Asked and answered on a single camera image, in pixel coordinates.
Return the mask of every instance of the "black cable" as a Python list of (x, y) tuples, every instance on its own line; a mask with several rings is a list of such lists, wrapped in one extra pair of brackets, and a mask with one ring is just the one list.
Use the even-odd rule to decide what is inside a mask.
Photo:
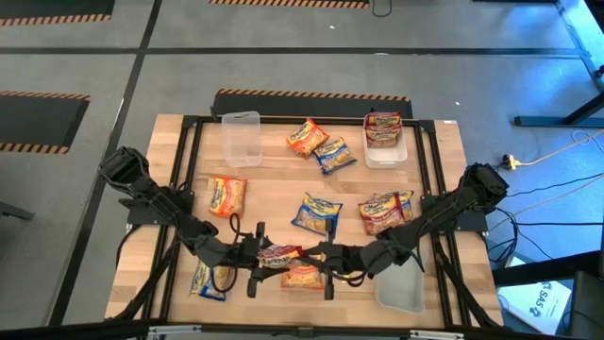
[(497, 247), (501, 247), (501, 246), (508, 244), (496, 259), (489, 258), (489, 261), (499, 264), (502, 262), (506, 262), (511, 257), (511, 255), (514, 253), (514, 251), (516, 250), (516, 247), (518, 245), (518, 233), (519, 233), (520, 229), (519, 229), (518, 225), (516, 224), (516, 217), (511, 212), (506, 212), (500, 208), (496, 208), (496, 209), (502, 213), (505, 213), (510, 218), (510, 223), (512, 223), (512, 230), (513, 230), (513, 238), (503, 241), (503, 242), (487, 249), (487, 253), (489, 253)]
[[(233, 226), (233, 218), (235, 218), (237, 220), (237, 228), (235, 228)], [(242, 234), (241, 233), (242, 225), (241, 225), (241, 219), (239, 218), (239, 215), (236, 213), (232, 213), (231, 216), (228, 218), (228, 224), (230, 225), (231, 230), (233, 230), (233, 232), (235, 232), (235, 239), (233, 240), (233, 243), (231, 244), (231, 248), (233, 248), (237, 245), (239, 236)], [(237, 275), (239, 274), (238, 266), (239, 266), (239, 260), (236, 261), (235, 265), (234, 265), (235, 274), (233, 274), (233, 280), (230, 282), (230, 285), (225, 289), (218, 288), (218, 286), (216, 285), (216, 279), (214, 278), (214, 268), (210, 268), (211, 287), (218, 293), (221, 293), (221, 294), (228, 293), (228, 291), (233, 289), (233, 287), (235, 286), (235, 282), (237, 282)]]
[(120, 245), (117, 246), (117, 252), (115, 254), (115, 269), (117, 269), (117, 265), (120, 263), (120, 257), (122, 256), (122, 247), (124, 247), (124, 243), (134, 233), (134, 231), (136, 231), (140, 227), (141, 227), (141, 225), (132, 225), (132, 228), (130, 229), (130, 231), (127, 232), (126, 235), (124, 235), (124, 237), (122, 238), (122, 241), (120, 241)]
[(578, 223), (563, 223), (563, 222), (539, 222), (539, 223), (518, 223), (518, 226), (604, 226), (602, 222), (578, 222)]
[(388, 9), (388, 12), (386, 14), (376, 14), (376, 0), (372, 0), (372, 1), (373, 1), (373, 3), (371, 4), (371, 12), (374, 13), (375, 17), (385, 18), (393, 12), (393, 0), (388, 0), (388, 2), (390, 4), (390, 8)]
[(514, 251), (516, 250), (516, 247), (518, 246), (518, 235), (524, 237), (525, 239), (527, 239), (527, 241), (531, 242), (548, 259), (553, 260), (553, 258), (551, 256), (549, 256), (549, 254), (547, 254), (539, 245), (537, 245), (536, 242), (531, 240), (527, 235), (523, 234), (522, 231), (520, 231), (519, 226), (526, 225), (526, 224), (518, 223), (518, 221), (516, 220), (516, 216), (513, 213), (506, 212), (500, 208), (496, 208), (496, 209), (502, 213), (505, 213), (510, 218), (510, 223), (512, 223), (512, 229), (513, 229), (513, 238), (503, 241), (501, 243), (498, 243), (498, 244), (488, 248), (487, 253), (491, 252), (493, 249), (495, 249), (497, 247), (502, 247), (502, 246), (508, 244), (496, 259), (489, 258), (489, 261), (494, 262), (496, 264), (499, 264), (501, 262), (506, 262), (511, 257), (511, 255), (513, 255)]
[(533, 189), (533, 190), (530, 190), (530, 191), (527, 191), (527, 192), (520, 192), (520, 193), (516, 193), (516, 194), (513, 194), (513, 195), (507, 195), (507, 197), (514, 197), (514, 196), (519, 196), (519, 195), (532, 194), (534, 192), (538, 192), (538, 191), (542, 191), (542, 190), (547, 190), (547, 189), (551, 189), (551, 188), (556, 188), (556, 187), (564, 186), (564, 185), (567, 185), (567, 184), (572, 184), (572, 183), (575, 183), (575, 182), (578, 182), (578, 181), (582, 181), (582, 180), (594, 179), (594, 178), (596, 178), (598, 176), (602, 176), (602, 175), (604, 175), (604, 173), (600, 173), (600, 174), (593, 175), (593, 176), (586, 177), (586, 178), (577, 178), (577, 179), (569, 180), (567, 182), (560, 183), (560, 184), (553, 184), (553, 185), (550, 185), (550, 186), (545, 187), (545, 188), (537, 188), (537, 189)]
[(537, 249), (539, 249), (539, 251), (541, 251), (541, 253), (542, 253), (542, 254), (544, 254), (544, 255), (545, 255), (545, 256), (546, 256), (546, 257), (547, 257), (549, 260), (554, 260), (554, 258), (553, 258), (553, 257), (551, 257), (551, 256), (549, 256), (549, 255), (547, 255), (547, 253), (546, 253), (546, 252), (544, 252), (544, 250), (543, 250), (543, 249), (541, 249), (541, 247), (540, 247), (539, 245), (537, 245), (537, 244), (535, 243), (535, 241), (533, 241), (533, 240), (529, 239), (529, 237), (528, 237), (527, 235), (523, 234), (523, 233), (520, 231), (520, 229), (518, 230), (518, 233), (520, 234), (520, 236), (522, 236), (522, 237), (526, 238), (526, 239), (527, 239), (529, 242), (531, 242), (531, 243), (532, 243), (534, 246), (536, 246), (536, 247), (537, 247)]
[(163, 272), (174, 260), (175, 246), (180, 242), (181, 241), (178, 240), (177, 236), (175, 235), (172, 240), (172, 244), (166, 249), (164, 255), (161, 257), (161, 260), (158, 261), (158, 266), (149, 273), (149, 278), (143, 284), (141, 290), (139, 290), (136, 296), (128, 302), (124, 310), (113, 318), (119, 320), (131, 320), (134, 318), (134, 316), (136, 316), (136, 313), (143, 306), (143, 302), (146, 300), (146, 297), (151, 294), (159, 279), (163, 275)]
[[(469, 171), (466, 171), (463, 176), (460, 178), (460, 182), (458, 184), (458, 188), (460, 188), (459, 192), (457, 193), (457, 196), (455, 197), (455, 203), (452, 206), (457, 206), (458, 202), (460, 201), (461, 198), (461, 188), (463, 188), (463, 184), (467, 181), (467, 177), (469, 176)], [(441, 214), (447, 212), (449, 209), (451, 209), (451, 206), (449, 206), (448, 208), (442, 210), (441, 212), (437, 213), (436, 215), (434, 215), (432, 217), (432, 219), (440, 216)], [(457, 224), (458, 222), (458, 217), (456, 216), (454, 223)], [(424, 223), (424, 225), (422, 227), (419, 228), (419, 230), (417, 231), (417, 236), (415, 238), (415, 241), (417, 243), (417, 259), (418, 259), (418, 264), (419, 267), (422, 269), (422, 271), (424, 271), (424, 261), (422, 260), (422, 252), (420, 249), (420, 241), (422, 238), (422, 231), (424, 231), (424, 228), (428, 225), (428, 222)]]

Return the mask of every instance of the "clear plastic container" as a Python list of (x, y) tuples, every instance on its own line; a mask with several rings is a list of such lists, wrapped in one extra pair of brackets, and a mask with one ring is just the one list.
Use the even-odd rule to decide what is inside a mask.
[(223, 152), (233, 167), (262, 162), (260, 115), (256, 111), (227, 113), (222, 119)]
[(396, 145), (393, 147), (368, 147), (367, 135), (365, 134), (365, 123), (362, 124), (362, 144), (365, 149), (365, 163), (373, 169), (396, 168), (407, 159), (407, 145), (403, 136), (403, 129), (398, 135)]

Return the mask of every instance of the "noodle package inside container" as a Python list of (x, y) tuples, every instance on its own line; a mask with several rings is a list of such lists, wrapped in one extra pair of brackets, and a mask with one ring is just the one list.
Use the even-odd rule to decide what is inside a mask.
[(373, 113), (368, 113), (363, 120), (365, 163), (372, 169), (393, 169), (400, 166), (407, 159), (403, 129), (399, 128), (402, 126), (401, 121), (398, 119), (398, 125), (394, 127), (370, 126), (367, 124), (370, 114)]
[(321, 198), (313, 198), (308, 193), (304, 194), (304, 201), (292, 224), (327, 235), (327, 221), (331, 220), (333, 232), (338, 225), (338, 214), (342, 203), (331, 203)]
[(225, 289), (230, 280), (231, 269), (225, 266), (208, 267), (205, 263), (199, 261), (197, 270), (191, 280), (191, 294), (199, 295), (204, 298), (211, 298), (218, 301), (225, 301), (227, 295), (216, 291), (211, 284), (212, 275), (216, 280), (216, 287)]
[(246, 183), (247, 179), (215, 177), (210, 213), (221, 217), (230, 217), (236, 213), (243, 217)]
[(359, 211), (365, 230), (370, 235), (405, 224), (398, 193), (361, 203)]
[(327, 138), (329, 135), (308, 118), (302, 127), (286, 138), (286, 141), (295, 152), (308, 158)]
[(346, 146), (344, 138), (342, 137), (317, 147), (317, 149), (314, 150), (314, 156), (316, 157), (319, 166), (321, 166), (323, 175), (329, 175), (332, 172), (357, 161), (352, 157), (350, 149)]

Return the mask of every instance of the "wooden tabletop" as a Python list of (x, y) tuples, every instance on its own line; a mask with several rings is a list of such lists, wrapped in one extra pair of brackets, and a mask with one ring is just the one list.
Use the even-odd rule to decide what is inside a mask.
[[(167, 185), (172, 171), (182, 115), (158, 116), (147, 152), (149, 172), (159, 185)], [(447, 189), (454, 189), (466, 165), (461, 136), (455, 121), (436, 121), (437, 139)], [(248, 179), (243, 231), (254, 231), (258, 221), (266, 223), (266, 233), (277, 244), (316, 246), (323, 237), (291, 225), (308, 192), (312, 196), (344, 204), (340, 211), (336, 243), (364, 246), (373, 238), (367, 236), (359, 216), (357, 204), (373, 193), (394, 190), (414, 190), (412, 208), (420, 214), (419, 199), (422, 194), (421, 176), (413, 131), (403, 128), (409, 157), (396, 169), (370, 169), (365, 165), (361, 128), (351, 126), (326, 126), (331, 139), (344, 137), (355, 158), (359, 161), (346, 166), (330, 176), (324, 176), (316, 161), (296, 156), (286, 145), (285, 136), (296, 130), (293, 125), (262, 125), (263, 161), (258, 167), (233, 168), (223, 159), (222, 137), (219, 124), (204, 124), (201, 146), (195, 169), (193, 189), (195, 202), (193, 214), (208, 220), (219, 230), (218, 237), (232, 242), (233, 233), (225, 218), (208, 212), (212, 182), (215, 175), (229, 175)], [(190, 131), (185, 155), (189, 155), (193, 130)], [(431, 162), (427, 134), (428, 170), (433, 191), (436, 178)], [(181, 180), (185, 178), (186, 161), (181, 167)], [(124, 245), (106, 316), (117, 315), (134, 297), (148, 277), (158, 236), (158, 227), (143, 226)], [(478, 303), (495, 321), (502, 323), (495, 285), (484, 242), (474, 232), (457, 232), (458, 248), (463, 278)], [(180, 250), (172, 304), (168, 321), (191, 323), (261, 324), (261, 325), (317, 325), (342, 327), (384, 328), (441, 328), (444, 326), (438, 295), (433, 256), (429, 237), (422, 238), (422, 253), (426, 266), (424, 278), (424, 303), (421, 314), (411, 314), (388, 309), (374, 299), (374, 282), (366, 280), (359, 288), (334, 281), (335, 299), (324, 301), (322, 291), (281, 288), (280, 277), (272, 277), (259, 284), (256, 298), (245, 293), (249, 271), (240, 270), (239, 279), (226, 302), (213, 301), (191, 295), (191, 278), (197, 258), (184, 247)], [(449, 283), (454, 321), (460, 323), (455, 290)], [(159, 314), (163, 281), (158, 285), (152, 316)]]

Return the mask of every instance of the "extension cord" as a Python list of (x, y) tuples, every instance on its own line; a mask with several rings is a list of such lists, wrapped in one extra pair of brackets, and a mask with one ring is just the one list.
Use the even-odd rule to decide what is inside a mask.
[(558, 153), (560, 153), (560, 152), (562, 152), (562, 151), (564, 151), (564, 150), (566, 150), (566, 149), (568, 149), (568, 148), (570, 148), (572, 146), (578, 145), (578, 144), (580, 144), (583, 141), (588, 141), (590, 139), (594, 139), (594, 141), (595, 141), (596, 140), (595, 136), (597, 136), (599, 134), (602, 134), (602, 133), (604, 133), (604, 129), (601, 129), (600, 131), (598, 131), (598, 132), (596, 132), (594, 134), (588, 135), (585, 138), (582, 138), (582, 139), (580, 139), (578, 141), (575, 141), (574, 143), (571, 143), (571, 144), (569, 144), (569, 145), (567, 145), (565, 147), (562, 147), (562, 148), (560, 148), (560, 149), (558, 149), (558, 150), (556, 150), (556, 151), (554, 151), (554, 152), (552, 152), (552, 153), (550, 153), (550, 154), (548, 154), (546, 156), (543, 156), (542, 158), (540, 158), (538, 160), (535, 160), (535, 161), (520, 162), (517, 159), (515, 159), (513, 157), (513, 155), (503, 155), (503, 158), (501, 160), (501, 164), (499, 164), (499, 166), (503, 167), (504, 169), (507, 169), (507, 170), (516, 170), (516, 168), (518, 166), (534, 165), (534, 164), (536, 164), (538, 162), (545, 161), (546, 159), (548, 159), (548, 158), (550, 158), (552, 156), (555, 156)]

